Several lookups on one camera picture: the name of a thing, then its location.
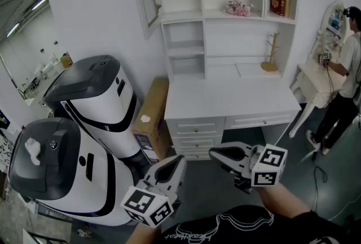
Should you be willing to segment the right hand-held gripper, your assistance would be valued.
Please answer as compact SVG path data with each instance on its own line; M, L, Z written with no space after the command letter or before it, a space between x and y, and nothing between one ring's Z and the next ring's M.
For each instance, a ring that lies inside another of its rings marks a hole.
M245 193L252 188L276 185L283 173L288 151L274 145L253 147L227 146L209 150L212 160L219 162L227 171L233 171L235 187Z

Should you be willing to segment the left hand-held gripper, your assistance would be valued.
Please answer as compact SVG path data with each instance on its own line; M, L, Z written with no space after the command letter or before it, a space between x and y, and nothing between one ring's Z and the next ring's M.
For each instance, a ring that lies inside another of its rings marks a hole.
M165 190L178 190L184 179L187 161L185 156L171 156L152 165L146 180L136 186L130 186L121 207L131 220L157 228L169 217L173 217L181 205L178 196L172 192L164 192L148 181L156 181Z

